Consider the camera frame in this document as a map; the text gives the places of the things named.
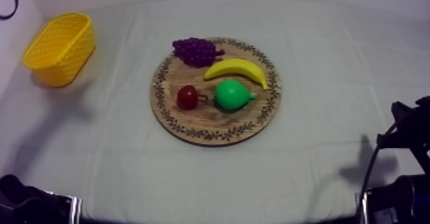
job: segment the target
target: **yellow basket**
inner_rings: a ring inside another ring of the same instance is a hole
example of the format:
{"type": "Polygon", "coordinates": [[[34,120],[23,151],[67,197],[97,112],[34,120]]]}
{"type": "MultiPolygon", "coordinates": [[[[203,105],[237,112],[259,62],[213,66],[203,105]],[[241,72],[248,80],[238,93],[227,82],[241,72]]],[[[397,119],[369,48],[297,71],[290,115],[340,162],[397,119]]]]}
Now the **yellow basket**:
{"type": "Polygon", "coordinates": [[[28,47],[22,62],[41,82],[70,84],[95,47],[91,18],[66,13],[53,18],[28,47]]]}

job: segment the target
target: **banana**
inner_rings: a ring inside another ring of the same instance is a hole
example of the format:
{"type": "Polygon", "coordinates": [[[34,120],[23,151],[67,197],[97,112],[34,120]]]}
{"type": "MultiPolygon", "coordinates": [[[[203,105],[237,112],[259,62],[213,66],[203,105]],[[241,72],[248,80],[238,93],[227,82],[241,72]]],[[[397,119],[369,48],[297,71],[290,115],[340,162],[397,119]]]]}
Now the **banana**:
{"type": "Polygon", "coordinates": [[[252,80],[260,83],[263,90],[267,89],[266,76],[264,75],[263,70],[248,60],[238,58],[232,58],[215,63],[206,71],[204,79],[213,79],[225,74],[242,74],[244,76],[248,76],[252,80]]]}

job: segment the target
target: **purple grapes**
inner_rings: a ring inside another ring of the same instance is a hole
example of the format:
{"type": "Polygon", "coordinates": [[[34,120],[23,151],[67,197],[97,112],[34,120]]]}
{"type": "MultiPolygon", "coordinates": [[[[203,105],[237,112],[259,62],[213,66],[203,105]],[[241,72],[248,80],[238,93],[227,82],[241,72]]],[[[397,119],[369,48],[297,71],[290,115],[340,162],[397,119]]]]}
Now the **purple grapes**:
{"type": "Polygon", "coordinates": [[[173,41],[174,54],[186,65],[191,67],[211,66],[217,56],[223,55],[224,50],[216,51],[215,45],[208,40],[188,38],[173,41]]]}

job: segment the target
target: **toy fruit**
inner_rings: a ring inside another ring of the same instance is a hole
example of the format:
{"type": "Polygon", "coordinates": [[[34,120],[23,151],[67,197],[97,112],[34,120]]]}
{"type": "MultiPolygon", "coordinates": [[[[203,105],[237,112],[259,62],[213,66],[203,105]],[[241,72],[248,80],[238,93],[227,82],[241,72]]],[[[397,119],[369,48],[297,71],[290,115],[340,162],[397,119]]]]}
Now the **toy fruit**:
{"type": "Polygon", "coordinates": [[[248,76],[260,83],[263,86],[263,90],[267,89],[266,76],[263,70],[248,60],[232,58],[220,61],[206,71],[205,79],[213,79],[225,74],[242,74],[248,76]]]}
{"type": "Polygon", "coordinates": [[[223,55],[224,50],[216,51],[215,45],[208,40],[189,38],[172,43],[176,57],[191,67],[211,66],[217,56],[223,55]]]}
{"type": "Polygon", "coordinates": [[[199,97],[204,97],[205,100],[208,99],[206,95],[199,95],[194,86],[186,85],[178,91],[176,103],[181,109],[194,109],[197,106],[199,97]]]}
{"type": "Polygon", "coordinates": [[[224,80],[216,88],[215,100],[225,109],[237,109],[250,99],[255,99],[255,95],[234,79],[224,80]]]}

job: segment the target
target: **white tablecloth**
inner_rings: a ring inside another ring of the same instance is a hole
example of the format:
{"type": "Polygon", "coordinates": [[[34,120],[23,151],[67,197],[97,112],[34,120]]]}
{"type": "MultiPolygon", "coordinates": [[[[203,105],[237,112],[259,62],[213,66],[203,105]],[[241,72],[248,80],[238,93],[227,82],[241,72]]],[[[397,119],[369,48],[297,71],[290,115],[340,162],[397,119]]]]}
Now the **white tablecloth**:
{"type": "MultiPolygon", "coordinates": [[[[286,0],[180,0],[89,10],[97,47],[66,88],[19,65],[0,99],[0,170],[84,200],[86,217],[133,223],[299,223],[354,213],[390,104],[430,90],[430,27],[346,6],[286,0]],[[152,75],[180,38],[227,36],[276,65],[273,121],[225,148],[168,134],[152,75]]],[[[386,150],[372,185],[420,172],[386,150]]]]}

